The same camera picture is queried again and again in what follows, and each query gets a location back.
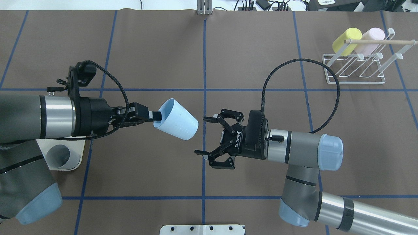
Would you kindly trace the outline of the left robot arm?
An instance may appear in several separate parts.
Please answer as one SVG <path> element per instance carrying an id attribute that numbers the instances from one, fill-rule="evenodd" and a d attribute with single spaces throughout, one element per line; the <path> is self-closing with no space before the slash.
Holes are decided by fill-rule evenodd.
<path id="1" fill-rule="evenodd" d="M 100 137 L 109 125 L 161 121 L 139 103 L 110 107 L 103 98 L 1 95 L 1 222 L 34 223 L 61 207 L 63 199 L 37 143 L 60 137 Z"/>

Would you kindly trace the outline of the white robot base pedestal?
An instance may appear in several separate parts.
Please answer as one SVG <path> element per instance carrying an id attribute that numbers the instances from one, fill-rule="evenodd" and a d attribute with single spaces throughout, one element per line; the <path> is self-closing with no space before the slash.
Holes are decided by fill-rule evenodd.
<path id="1" fill-rule="evenodd" d="M 160 235 L 245 235 L 245 225 L 212 224 L 212 225 L 167 225 L 163 226 Z"/>

